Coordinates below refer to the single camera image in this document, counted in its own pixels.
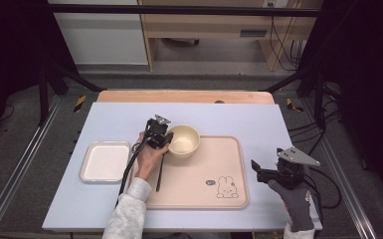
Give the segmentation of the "black metal stand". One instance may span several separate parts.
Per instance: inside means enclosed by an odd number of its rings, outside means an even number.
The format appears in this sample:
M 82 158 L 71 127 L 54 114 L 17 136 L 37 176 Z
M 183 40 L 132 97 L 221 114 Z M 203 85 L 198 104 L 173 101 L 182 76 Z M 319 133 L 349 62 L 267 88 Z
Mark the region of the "black metal stand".
M 64 95 L 69 88 L 66 85 L 64 78 L 69 78 L 81 86 L 89 89 L 92 92 L 100 93 L 104 88 L 82 78 L 79 74 L 74 73 L 59 64 L 45 63 L 40 67 L 38 72 L 39 83 L 39 99 L 40 99 L 40 120 L 39 125 L 44 125 L 45 121 L 50 117 L 48 86 L 54 90 L 57 95 Z
M 320 129 L 325 129 L 325 116 L 322 109 L 324 77 L 319 67 L 304 67 L 301 70 L 297 70 L 284 80 L 267 87 L 264 89 L 264 92 L 272 94 L 296 80 L 300 80 L 300 84 L 296 89 L 296 94 L 299 98 L 305 98 L 312 90 L 315 90 L 313 110 L 314 122 Z

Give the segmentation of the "black curtain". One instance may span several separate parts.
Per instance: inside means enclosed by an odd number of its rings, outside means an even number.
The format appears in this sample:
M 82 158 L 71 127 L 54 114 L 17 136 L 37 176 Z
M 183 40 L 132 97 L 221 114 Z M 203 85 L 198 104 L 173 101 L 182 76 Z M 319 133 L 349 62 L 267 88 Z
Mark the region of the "black curtain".
M 33 8 L 47 3 L 48 0 L 0 0 L 0 118 L 10 95 L 38 84 L 39 61 L 31 55 L 27 30 L 59 66 L 74 74 L 78 71 L 55 15 Z
M 383 0 L 323 0 L 336 16 L 316 19 L 301 63 L 313 61 L 324 40 L 321 72 L 339 84 L 340 110 L 359 152 L 383 182 Z

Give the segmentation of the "white wall socket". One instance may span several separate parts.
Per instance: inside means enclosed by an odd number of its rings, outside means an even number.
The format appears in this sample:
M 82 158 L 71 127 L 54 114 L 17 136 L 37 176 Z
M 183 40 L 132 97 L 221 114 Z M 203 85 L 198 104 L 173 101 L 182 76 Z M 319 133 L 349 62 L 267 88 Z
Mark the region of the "white wall socket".
M 264 0 L 262 7 L 264 8 L 286 8 L 288 0 Z

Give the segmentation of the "cream ceramic bowl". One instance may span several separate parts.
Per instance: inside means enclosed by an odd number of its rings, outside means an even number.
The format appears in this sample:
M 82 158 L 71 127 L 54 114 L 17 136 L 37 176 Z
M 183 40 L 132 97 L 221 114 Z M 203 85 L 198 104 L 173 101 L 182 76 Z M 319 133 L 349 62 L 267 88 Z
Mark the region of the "cream ceramic bowl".
M 169 132 L 173 133 L 172 140 L 169 143 L 169 153 L 174 157 L 188 158 L 200 144 L 200 134 L 190 125 L 176 125 Z

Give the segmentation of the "person's right hand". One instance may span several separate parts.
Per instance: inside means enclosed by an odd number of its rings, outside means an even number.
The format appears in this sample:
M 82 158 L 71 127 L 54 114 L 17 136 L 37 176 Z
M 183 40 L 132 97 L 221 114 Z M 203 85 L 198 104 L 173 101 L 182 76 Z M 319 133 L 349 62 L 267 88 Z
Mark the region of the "person's right hand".
M 292 233 L 307 232 L 314 229 L 309 212 L 311 193 L 306 184 L 302 183 L 294 189 L 286 189 L 272 179 L 268 182 L 268 186 L 284 202 L 290 218 L 289 227 Z

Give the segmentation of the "pale board on table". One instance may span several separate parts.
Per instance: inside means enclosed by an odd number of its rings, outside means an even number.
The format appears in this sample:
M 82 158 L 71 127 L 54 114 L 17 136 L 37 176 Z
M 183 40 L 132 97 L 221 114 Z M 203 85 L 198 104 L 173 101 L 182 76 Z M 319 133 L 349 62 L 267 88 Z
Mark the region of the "pale board on table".
M 273 168 L 277 162 L 276 149 L 291 147 L 277 105 L 95 103 L 44 220 L 45 229 L 78 232 L 105 227 L 119 186 L 82 182 L 80 169 L 87 148 L 99 140 L 135 143 L 138 133 L 154 115 L 166 117 L 173 124 L 190 124 L 204 135 L 237 138 L 243 151 L 249 203 L 242 209 L 231 210 L 149 209 L 146 231 L 268 231 L 285 227 L 288 215 L 281 199 L 257 182 L 251 168 L 252 160 Z

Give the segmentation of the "beige desk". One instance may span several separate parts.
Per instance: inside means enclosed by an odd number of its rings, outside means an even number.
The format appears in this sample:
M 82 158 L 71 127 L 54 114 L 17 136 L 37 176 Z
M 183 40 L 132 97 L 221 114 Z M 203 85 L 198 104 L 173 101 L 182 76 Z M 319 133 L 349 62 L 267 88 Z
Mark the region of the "beige desk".
M 264 0 L 137 0 L 141 6 L 216 6 L 262 7 Z M 288 0 L 287 9 L 321 8 L 323 0 Z M 285 48 L 292 41 L 308 39 L 315 20 L 307 17 L 268 16 L 209 16 L 209 15 L 153 15 L 141 16 L 144 36 L 149 39 L 238 39 L 243 29 L 266 29 L 264 38 L 257 40 L 268 69 L 274 71 L 283 62 Z

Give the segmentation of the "white cabinet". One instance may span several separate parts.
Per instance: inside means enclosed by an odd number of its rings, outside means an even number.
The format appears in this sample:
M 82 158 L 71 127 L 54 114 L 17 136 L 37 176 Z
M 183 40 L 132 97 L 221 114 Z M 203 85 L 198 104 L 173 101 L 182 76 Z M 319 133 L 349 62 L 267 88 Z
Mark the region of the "white cabinet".
M 141 19 L 136 14 L 55 13 L 77 65 L 146 65 Z

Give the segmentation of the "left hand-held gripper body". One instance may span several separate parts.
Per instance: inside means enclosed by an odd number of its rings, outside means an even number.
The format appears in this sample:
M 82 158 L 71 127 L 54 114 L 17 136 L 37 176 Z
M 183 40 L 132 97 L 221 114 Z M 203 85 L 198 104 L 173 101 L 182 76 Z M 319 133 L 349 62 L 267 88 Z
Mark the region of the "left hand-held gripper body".
M 162 116 L 156 115 L 154 119 L 149 119 L 144 131 L 144 137 L 147 139 L 147 144 L 157 149 L 165 144 L 165 136 L 168 134 L 168 125 L 170 120 Z

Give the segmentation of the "aluminium floor rail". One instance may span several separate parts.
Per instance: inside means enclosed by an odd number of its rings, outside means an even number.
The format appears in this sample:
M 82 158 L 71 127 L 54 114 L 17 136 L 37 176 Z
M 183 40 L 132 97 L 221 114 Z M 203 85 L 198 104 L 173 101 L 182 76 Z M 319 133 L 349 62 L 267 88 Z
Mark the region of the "aluminium floor rail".
M 52 124 L 60 105 L 63 101 L 63 96 L 54 96 L 50 108 L 48 109 L 48 115 L 43 122 L 37 127 L 32 139 L 29 141 L 28 146 L 24 150 L 20 160 L 18 161 L 11 176 L 7 180 L 3 190 L 0 193 L 0 221 L 7 211 L 21 181 L 24 178 L 31 162 L 33 161 L 38 149 L 40 148 L 43 139 L 45 138 L 50 125 Z
M 377 239 L 377 234 L 358 200 L 355 190 L 349 182 L 343 168 L 339 164 L 337 156 L 326 135 L 319 140 L 319 144 L 325 156 L 326 164 L 341 190 L 342 199 L 351 216 L 353 224 L 358 231 L 360 239 Z

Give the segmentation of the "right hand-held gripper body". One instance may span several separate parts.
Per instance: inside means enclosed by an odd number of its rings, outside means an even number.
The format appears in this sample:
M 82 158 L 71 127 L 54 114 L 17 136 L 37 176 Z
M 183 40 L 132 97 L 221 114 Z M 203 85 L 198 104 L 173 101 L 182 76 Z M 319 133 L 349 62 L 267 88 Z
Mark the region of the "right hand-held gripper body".
M 278 182 L 287 189 L 294 189 L 303 183 L 305 166 L 320 166 L 319 161 L 294 146 L 284 149 L 278 158 Z

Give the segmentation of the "yellow black floor tape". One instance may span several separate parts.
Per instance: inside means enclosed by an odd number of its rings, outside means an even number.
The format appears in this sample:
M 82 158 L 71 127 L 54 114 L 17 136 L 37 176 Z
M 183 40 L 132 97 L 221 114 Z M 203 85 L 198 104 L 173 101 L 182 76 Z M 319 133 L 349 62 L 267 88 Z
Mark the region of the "yellow black floor tape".
M 83 103 L 85 102 L 87 96 L 80 96 L 77 100 L 77 103 L 74 107 L 74 113 L 77 113 L 80 111 L 80 109 L 82 108 L 83 106 Z
M 287 98 L 287 109 L 295 112 L 304 112 L 303 107 L 296 107 L 289 98 Z

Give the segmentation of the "beige rabbit print tray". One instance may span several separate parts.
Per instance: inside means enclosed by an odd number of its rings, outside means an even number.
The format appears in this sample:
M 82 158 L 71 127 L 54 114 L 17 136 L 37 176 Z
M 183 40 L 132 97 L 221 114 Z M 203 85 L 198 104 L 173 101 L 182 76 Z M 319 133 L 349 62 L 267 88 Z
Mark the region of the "beige rabbit print tray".
M 240 209 L 249 201 L 241 147 L 232 136 L 203 136 L 188 158 L 167 154 L 161 187 L 156 192 L 158 166 L 146 200 L 151 209 Z

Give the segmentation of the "wooden table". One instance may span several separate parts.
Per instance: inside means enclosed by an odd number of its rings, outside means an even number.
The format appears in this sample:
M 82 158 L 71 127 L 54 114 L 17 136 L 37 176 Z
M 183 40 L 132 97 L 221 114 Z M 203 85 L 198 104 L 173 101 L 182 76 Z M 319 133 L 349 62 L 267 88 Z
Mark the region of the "wooden table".
M 269 104 L 275 103 L 267 92 L 184 91 L 184 90 L 106 90 L 98 94 L 99 103 L 202 103 Z

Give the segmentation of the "white square plate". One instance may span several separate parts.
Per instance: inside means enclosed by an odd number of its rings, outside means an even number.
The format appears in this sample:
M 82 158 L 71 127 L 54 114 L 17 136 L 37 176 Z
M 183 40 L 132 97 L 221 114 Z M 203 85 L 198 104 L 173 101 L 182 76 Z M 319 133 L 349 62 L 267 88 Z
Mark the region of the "white square plate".
M 85 183 L 121 182 L 129 161 L 130 145 L 125 141 L 95 141 L 87 149 L 80 171 Z

